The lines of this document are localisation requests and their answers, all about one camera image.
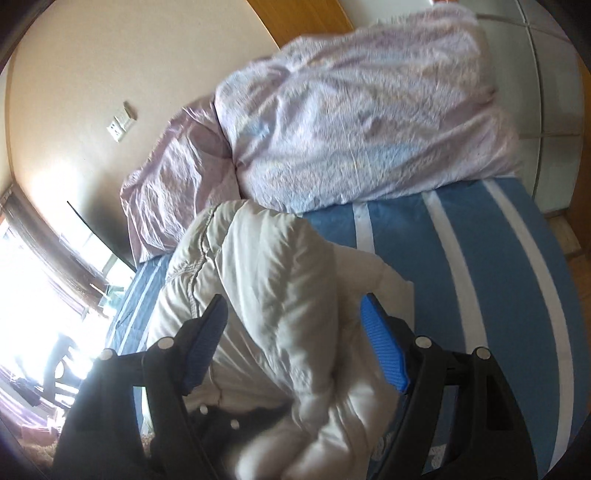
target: light switch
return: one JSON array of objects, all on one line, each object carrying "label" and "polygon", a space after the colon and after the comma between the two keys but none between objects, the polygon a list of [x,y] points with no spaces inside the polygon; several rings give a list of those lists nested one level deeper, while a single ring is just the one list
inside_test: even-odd
[{"label": "light switch", "polygon": [[126,132],[129,132],[129,130],[135,123],[135,118],[133,118],[130,115],[129,110],[127,109],[125,104],[123,105],[123,107],[117,110],[117,113],[115,114],[115,120],[119,122],[121,128]]}]

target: blue mattress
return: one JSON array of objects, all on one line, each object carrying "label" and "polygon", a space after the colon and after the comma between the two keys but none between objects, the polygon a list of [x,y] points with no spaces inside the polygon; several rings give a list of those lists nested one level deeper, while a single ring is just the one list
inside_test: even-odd
[{"label": "blue mattress", "polygon": [[[589,346],[562,251],[516,179],[460,182],[304,218],[326,239],[375,252],[415,285],[415,329],[443,348],[487,345],[513,389],[542,477],[587,416]],[[108,333],[119,354],[145,349],[169,255],[142,264]],[[441,459],[454,392],[432,448]],[[376,461],[387,451],[384,436]]]}]

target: white quilted jacket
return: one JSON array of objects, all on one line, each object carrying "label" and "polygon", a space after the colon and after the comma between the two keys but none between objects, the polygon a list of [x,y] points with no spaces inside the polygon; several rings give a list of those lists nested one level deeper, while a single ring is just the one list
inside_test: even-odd
[{"label": "white quilted jacket", "polygon": [[174,336],[219,293],[228,326],[187,408],[243,413],[293,402],[228,459],[238,479],[365,479],[397,403],[359,320],[370,291],[413,326],[412,284],[375,255],[325,241],[306,220],[241,200],[205,210],[189,227],[148,345]]}]

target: pink blanket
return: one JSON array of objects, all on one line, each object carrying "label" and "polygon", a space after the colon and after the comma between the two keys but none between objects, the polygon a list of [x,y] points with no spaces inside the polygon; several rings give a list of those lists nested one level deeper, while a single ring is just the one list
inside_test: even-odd
[{"label": "pink blanket", "polygon": [[439,5],[347,35],[300,37],[171,122],[121,198],[136,261],[172,251],[208,205],[285,212],[513,175],[476,17]]}]

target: wall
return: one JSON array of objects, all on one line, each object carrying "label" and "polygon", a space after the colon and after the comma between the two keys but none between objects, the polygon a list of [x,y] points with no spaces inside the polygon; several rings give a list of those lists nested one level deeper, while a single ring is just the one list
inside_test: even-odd
[{"label": "wall", "polygon": [[[66,201],[128,252],[119,188],[167,119],[277,49],[246,0],[57,0],[13,58],[8,132],[16,181],[60,231]],[[124,101],[138,122],[106,126]]]},{"label": "wall", "polygon": [[378,20],[415,13],[429,8],[431,0],[340,0],[345,13],[356,27],[367,27]]},{"label": "wall", "polygon": [[6,144],[5,97],[8,77],[8,63],[0,73],[0,196],[12,183],[12,174],[8,163],[8,149]]}]

